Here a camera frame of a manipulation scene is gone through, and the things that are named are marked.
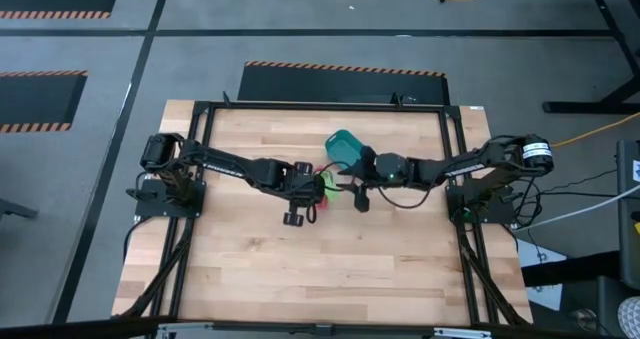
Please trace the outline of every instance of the wooden table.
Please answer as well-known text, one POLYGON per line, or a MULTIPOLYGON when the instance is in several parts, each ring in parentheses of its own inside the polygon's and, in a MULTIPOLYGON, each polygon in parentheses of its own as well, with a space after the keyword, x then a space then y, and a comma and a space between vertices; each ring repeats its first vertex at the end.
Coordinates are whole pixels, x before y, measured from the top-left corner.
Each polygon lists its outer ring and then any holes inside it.
MULTIPOLYGON (((186 136, 192 107, 193 101, 169 101, 160 131, 186 136)), ((468 147, 480 147, 489 138, 484 110, 462 107, 461 112, 468 147)), ((324 141, 338 129, 348 129, 378 153, 444 156, 437 115, 425 113, 218 109, 209 145, 249 158, 323 165, 329 162, 324 141)), ((453 123, 449 131, 457 148, 453 123)), ((443 186, 413 210, 395 208, 370 191, 371 210, 365 214, 353 208, 353 195, 344 193, 319 211, 316 224, 295 228, 282 225, 285 201, 215 172, 207 171, 204 179, 206 202, 195 226, 181 319, 469 324, 443 186)), ((401 204, 423 196, 409 189, 387 194, 401 204)), ((166 229, 167 219, 158 218, 133 234, 114 314, 133 304, 156 274, 166 229)), ((531 320, 513 238, 499 225, 483 230, 493 279, 518 313, 531 320)), ((477 278, 475 285, 486 320, 477 278)), ((168 311, 172 288, 169 278, 162 313, 168 311)))

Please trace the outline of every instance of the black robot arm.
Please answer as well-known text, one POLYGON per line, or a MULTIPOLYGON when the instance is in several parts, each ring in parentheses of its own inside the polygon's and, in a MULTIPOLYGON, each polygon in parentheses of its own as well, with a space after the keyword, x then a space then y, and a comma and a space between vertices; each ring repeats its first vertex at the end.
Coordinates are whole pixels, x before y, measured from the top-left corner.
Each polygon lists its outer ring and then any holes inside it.
POLYGON ((549 143, 535 135, 496 137, 480 149, 444 159, 405 158, 395 153, 376 154, 363 147, 361 159, 340 174, 355 175, 361 185, 341 187, 356 195, 355 207, 366 212, 366 189, 411 188, 430 191, 449 178, 485 168, 494 170, 482 179, 465 181, 461 187, 467 200, 480 199, 523 177, 539 177, 553 170, 549 143))
MULTIPOLYGON (((283 220, 287 225, 302 226, 304 218, 297 214, 297 209, 310 208, 320 203, 324 196, 324 179, 312 174, 310 163, 247 159, 184 139, 179 134, 149 137, 140 165, 162 180, 166 201, 174 206, 196 204, 198 193, 189 172, 194 166, 243 179, 263 193, 289 201, 289 211, 283 220)), ((132 196, 140 200, 141 196, 134 194, 132 196)))

